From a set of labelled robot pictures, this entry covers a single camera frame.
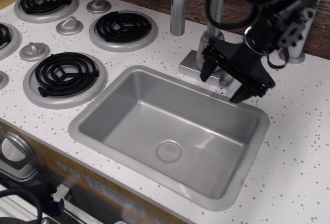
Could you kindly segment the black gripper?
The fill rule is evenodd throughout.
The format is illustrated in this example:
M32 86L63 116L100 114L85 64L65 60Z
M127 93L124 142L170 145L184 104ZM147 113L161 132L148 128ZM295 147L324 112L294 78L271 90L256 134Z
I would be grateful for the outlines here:
M261 58L244 42L234 44L211 38L203 50L204 63L200 73L202 82L220 67L241 83L230 102L238 104L251 97L263 97L268 89L275 87L275 81L265 70Z

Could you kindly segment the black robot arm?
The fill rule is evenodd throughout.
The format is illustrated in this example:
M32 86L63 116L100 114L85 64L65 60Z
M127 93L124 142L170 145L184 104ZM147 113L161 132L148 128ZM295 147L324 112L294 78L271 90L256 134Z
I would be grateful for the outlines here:
M205 82L216 67L220 67L241 83L230 99L240 103L252 96L263 97L275 82L262 65L261 58L278 49L285 51L303 39L302 32L307 21L313 17L317 0L246 0L253 5L250 16L239 23L221 24L213 19L211 5L206 1L206 14L216 28L237 28L254 23L246 29L243 42L228 43L215 37L209 39L202 54L205 59L200 79Z

